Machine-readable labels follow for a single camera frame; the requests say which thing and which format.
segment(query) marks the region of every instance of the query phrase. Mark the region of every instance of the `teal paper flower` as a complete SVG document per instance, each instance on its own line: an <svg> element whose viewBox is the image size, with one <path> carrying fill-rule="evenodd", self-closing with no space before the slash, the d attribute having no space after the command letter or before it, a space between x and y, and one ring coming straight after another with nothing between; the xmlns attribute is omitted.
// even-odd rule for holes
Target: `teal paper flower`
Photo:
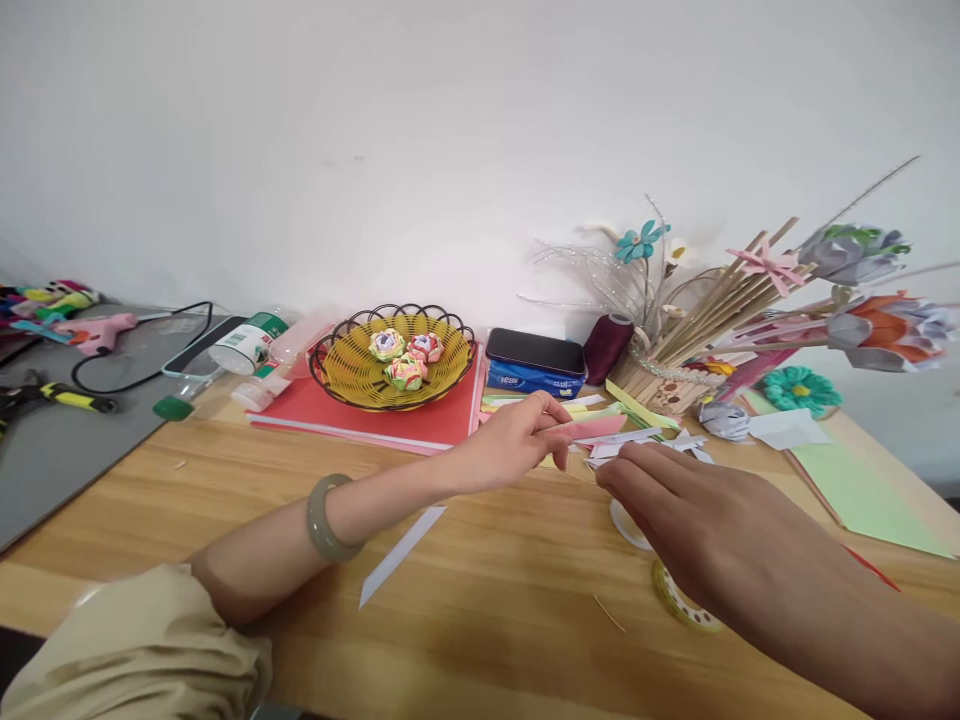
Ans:
<svg viewBox="0 0 960 720"><path fill-rule="evenodd" d="M660 239L665 232L670 232L670 226L664 225L654 230L656 222L647 220L640 228L640 234L637 235L633 230L628 230L627 234L620 238L617 243L617 259L624 265L629 265L639 258L648 258L653 255L653 244Z"/></svg>
<svg viewBox="0 0 960 720"><path fill-rule="evenodd" d="M810 408L810 413L820 418L826 414L826 406L843 403L833 383L808 367L780 368L768 374L763 382L763 394L778 410Z"/></svg>

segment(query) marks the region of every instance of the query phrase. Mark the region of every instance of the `jade bangle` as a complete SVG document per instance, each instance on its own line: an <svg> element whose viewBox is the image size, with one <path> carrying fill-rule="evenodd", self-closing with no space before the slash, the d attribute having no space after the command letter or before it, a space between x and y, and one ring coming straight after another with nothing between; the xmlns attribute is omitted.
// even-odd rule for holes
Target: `jade bangle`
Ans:
<svg viewBox="0 0 960 720"><path fill-rule="evenodd" d="M327 475L317 483L307 500L307 531L317 550L327 560L345 563L353 560L365 543L344 545L337 539L327 522L327 490L352 482L346 475Z"/></svg>

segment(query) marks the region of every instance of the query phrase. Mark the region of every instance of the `beige sleeve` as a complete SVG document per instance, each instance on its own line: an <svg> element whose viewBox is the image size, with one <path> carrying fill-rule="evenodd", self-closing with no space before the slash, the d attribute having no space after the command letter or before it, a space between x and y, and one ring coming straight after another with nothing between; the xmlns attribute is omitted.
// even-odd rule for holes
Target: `beige sleeve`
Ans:
<svg viewBox="0 0 960 720"><path fill-rule="evenodd" d="M249 717L270 686L270 643L228 628L189 565L104 587L14 679L3 720Z"/></svg>

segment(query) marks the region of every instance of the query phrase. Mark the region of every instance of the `white wall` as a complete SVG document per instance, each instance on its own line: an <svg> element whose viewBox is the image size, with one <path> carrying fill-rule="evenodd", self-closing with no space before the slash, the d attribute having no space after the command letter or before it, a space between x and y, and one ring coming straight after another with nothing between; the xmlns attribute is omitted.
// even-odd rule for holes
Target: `white wall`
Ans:
<svg viewBox="0 0 960 720"><path fill-rule="evenodd" d="M958 127L951 0L0 0L0 264L144 302L545 324L515 297L530 238L639 225L645 191L719 259L793 214L799 241L922 153L851 218L903 230L914 268L956 259ZM801 357L960 479L956 364Z"/></svg>

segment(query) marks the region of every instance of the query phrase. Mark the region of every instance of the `green cap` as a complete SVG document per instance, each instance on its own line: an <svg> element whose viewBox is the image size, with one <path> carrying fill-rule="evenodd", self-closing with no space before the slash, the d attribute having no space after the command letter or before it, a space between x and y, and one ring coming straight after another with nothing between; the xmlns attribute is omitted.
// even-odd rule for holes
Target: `green cap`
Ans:
<svg viewBox="0 0 960 720"><path fill-rule="evenodd" d="M173 395L167 395L163 400L153 406L153 412L164 420L180 422L190 417L190 413L193 412L193 405L175 398Z"/></svg>

